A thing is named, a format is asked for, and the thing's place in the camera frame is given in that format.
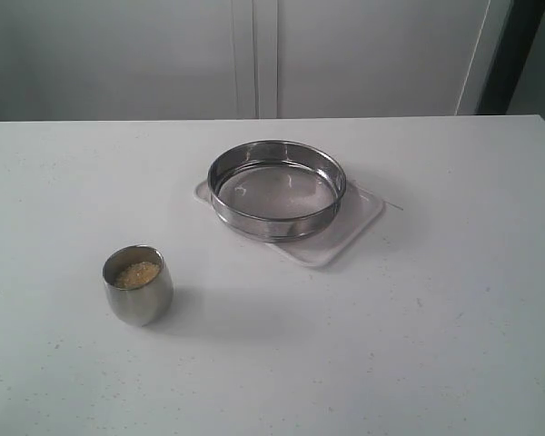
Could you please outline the yellow grain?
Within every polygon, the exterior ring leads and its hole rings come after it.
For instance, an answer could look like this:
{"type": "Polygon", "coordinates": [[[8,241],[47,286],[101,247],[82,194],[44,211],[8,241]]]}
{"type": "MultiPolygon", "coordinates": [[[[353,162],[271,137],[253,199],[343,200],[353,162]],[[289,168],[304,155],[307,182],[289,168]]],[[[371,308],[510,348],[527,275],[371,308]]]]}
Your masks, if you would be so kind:
{"type": "Polygon", "coordinates": [[[143,287],[152,282],[160,271],[161,268],[156,263],[133,263],[117,275],[114,287],[123,290],[143,287]]]}

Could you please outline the white plastic tray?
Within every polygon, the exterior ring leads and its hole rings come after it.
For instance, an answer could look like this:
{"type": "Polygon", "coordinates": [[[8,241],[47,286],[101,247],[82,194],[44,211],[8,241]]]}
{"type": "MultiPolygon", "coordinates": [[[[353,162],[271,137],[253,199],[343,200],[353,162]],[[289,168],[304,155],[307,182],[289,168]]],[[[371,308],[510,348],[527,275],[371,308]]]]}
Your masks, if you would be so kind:
{"type": "Polygon", "coordinates": [[[348,182],[341,209],[332,223],[320,233],[294,242],[263,243],[249,236],[231,231],[269,247],[286,259],[307,268],[323,268],[332,263],[370,227],[384,210],[385,202],[373,192],[355,182],[348,182]]]}

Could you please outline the stainless steel cup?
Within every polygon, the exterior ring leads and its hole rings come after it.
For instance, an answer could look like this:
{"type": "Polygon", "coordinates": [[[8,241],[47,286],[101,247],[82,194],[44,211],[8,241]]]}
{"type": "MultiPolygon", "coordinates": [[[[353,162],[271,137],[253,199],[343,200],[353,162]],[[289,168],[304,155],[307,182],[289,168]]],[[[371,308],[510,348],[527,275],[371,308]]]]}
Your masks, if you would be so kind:
{"type": "Polygon", "coordinates": [[[163,255],[149,245],[132,245],[113,253],[102,269],[105,294],[112,312],[121,321],[142,327],[160,319],[173,301],[173,280],[163,255]],[[155,274],[143,283],[119,286],[117,282],[128,269],[150,263],[155,274]]]}

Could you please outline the white cabinet doors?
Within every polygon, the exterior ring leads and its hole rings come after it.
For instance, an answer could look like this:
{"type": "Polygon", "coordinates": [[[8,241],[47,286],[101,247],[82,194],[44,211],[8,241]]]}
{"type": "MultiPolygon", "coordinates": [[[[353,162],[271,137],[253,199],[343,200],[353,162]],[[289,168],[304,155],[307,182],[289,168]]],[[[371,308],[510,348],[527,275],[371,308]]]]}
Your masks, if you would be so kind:
{"type": "Polygon", "coordinates": [[[0,1],[0,121],[473,114],[509,1],[0,1]]]}

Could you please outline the round stainless steel sieve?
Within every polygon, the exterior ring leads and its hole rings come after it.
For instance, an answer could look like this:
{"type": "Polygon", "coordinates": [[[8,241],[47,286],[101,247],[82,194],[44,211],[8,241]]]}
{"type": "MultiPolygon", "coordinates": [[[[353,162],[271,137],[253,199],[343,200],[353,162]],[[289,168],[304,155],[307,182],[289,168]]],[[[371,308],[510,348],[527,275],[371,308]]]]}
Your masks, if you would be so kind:
{"type": "Polygon", "coordinates": [[[301,240],[327,228],[347,192],[342,166],[326,152],[287,140],[258,140],[220,154],[209,167],[209,202],[236,232],[266,243],[301,240]]]}

